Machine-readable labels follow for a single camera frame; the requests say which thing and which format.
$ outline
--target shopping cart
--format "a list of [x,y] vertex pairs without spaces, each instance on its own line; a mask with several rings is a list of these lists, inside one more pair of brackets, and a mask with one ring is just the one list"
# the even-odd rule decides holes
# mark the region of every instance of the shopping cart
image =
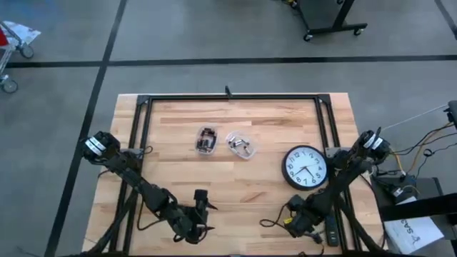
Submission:
[[0,21],[0,46],[5,50],[0,59],[0,87],[5,93],[12,94],[17,91],[18,84],[10,76],[3,74],[6,64],[14,51],[19,51],[25,59],[31,59],[34,57],[34,50],[3,21]]

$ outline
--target black clock rim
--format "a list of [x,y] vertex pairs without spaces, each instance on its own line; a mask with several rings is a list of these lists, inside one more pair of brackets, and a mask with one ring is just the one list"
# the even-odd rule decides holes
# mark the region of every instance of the black clock rim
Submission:
[[[322,159],[324,160],[325,162],[325,165],[326,165],[326,175],[323,177],[323,180],[315,185],[315,186],[300,186],[298,185],[295,181],[293,181],[288,173],[287,173],[287,170],[286,170],[286,160],[287,160],[287,156],[295,149],[297,148],[311,148],[313,149],[314,151],[316,151],[317,153],[319,153],[321,156],[322,156]],[[300,146],[294,146],[293,148],[291,148],[289,151],[287,151],[286,155],[284,156],[283,158],[283,161],[282,161],[282,164],[281,164],[281,171],[282,171],[282,174],[283,174],[283,177],[284,179],[286,179],[286,182],[287,184],[289,184],[291,187],[295,188],[295,189],[298,189],[300,191],[310,191],[310,190],[313,190],[313,189],[316,189],[318,188],[319,186],[322,186],[322,184],[327,180],[327,177],[328,177],[328,166],[327,166],[327,159],[325,157],[325,155],[319,151],[318,149],[312,147],[312,146],[304,146],[304,145],[300,145]]]

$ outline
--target wooden table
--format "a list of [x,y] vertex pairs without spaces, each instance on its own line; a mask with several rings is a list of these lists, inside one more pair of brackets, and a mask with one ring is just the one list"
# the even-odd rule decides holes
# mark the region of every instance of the wooden table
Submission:
[[[358,132],[348,94],[330,96],[341,145],[352,146]],[[128,144],[135,105],[136,95],[119,95],[117,99],[111,133],[124,148]],[[310,194],[291,188],[284,181],[280,164],[285,153],[299,144],[323,150],[313,102],[160,101],[154,102],[152,110],[147,145],[153,146],[154,151],[145,156],[143,176],[170,190],[180,203],[192,206],[194,190],[207,189],[210,201],[219,210],[210,211],[208,225],[216,229],[199,245],[174,243],[174,233],[165,222],[145,231],[134,229],[131,255],[320,253],[321,246],[310,238],[292,238],[282,228],[263,228],[258,224],[262,218],[275,219],[280,207],[295,193],[304,198]],[[212,156],[200,156],[194,151],[196,133],[208,123],[216,124],[220,139]],[[327,123],[326,130],[331,138]],[[251,160],[235,156],[225,145],[225,137],[232,131],[243,131],[256,143],[258,151]],[[136,137],[137,146],[140,133],[141,129]],[[113,173],[99,179],[84,250],[92,247],[93,241],[97,241],[112,222],[120,183],[121,179]],[[350,190],[358,220],[375,241],[380,241],[381,221],[370,188],[358,178]],[[144,209],[142,226],[154,220]],[[351,247],[347,221],[345,227]],[[122,230],[119,238],[123,240]],[[325,254],[338,253],[341,253],[339,247],[325,247]]]

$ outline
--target cart wheel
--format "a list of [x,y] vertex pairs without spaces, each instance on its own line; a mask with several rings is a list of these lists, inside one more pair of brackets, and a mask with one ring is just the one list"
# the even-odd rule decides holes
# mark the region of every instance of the cart wheel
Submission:
[[20,49],[19,53],[24,57],[25,59],[32,59],[34,57],[34,49],[29,46],[28,44],[24,44]]
[[358,35],[362,34],[362,31],[363,31],[363,29],[355,29],[354,36],[358,36]]
[[303,36],[303,40],[306,42],[309,42],[312,38],[313,38],[313,35],[310,35],[310,34],[306,34],[305,36]]
[[12,79],[7,79],[1,84],[1,90],[8,94],[16,92],[18,87],[18,84]]

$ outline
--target black stand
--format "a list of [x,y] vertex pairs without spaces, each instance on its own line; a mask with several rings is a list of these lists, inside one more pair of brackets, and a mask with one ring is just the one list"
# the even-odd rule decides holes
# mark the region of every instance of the black stand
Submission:
[[[305,2],[313,2],[316,6],[308,6]],[[304,41],[310,41],[314,35],[326,34],[340,31],[353,31],[354,35],[358,36],[362,31],[368,26],[368,24],[346,24],[345,20],[348,16],[349,10],[351,10],[354,0],[337,0],[334,3],[329,3],[328,1],[323,0],[298,0],[297,6],[295,7],[300,13],[301,18],[306,26],[306,34],[303,36]],[[333,19],[334,22],[331,26],[323,25],[318,28],[313,28],[311,26],[312,19],[307,19],[316,17],[316,19]]]

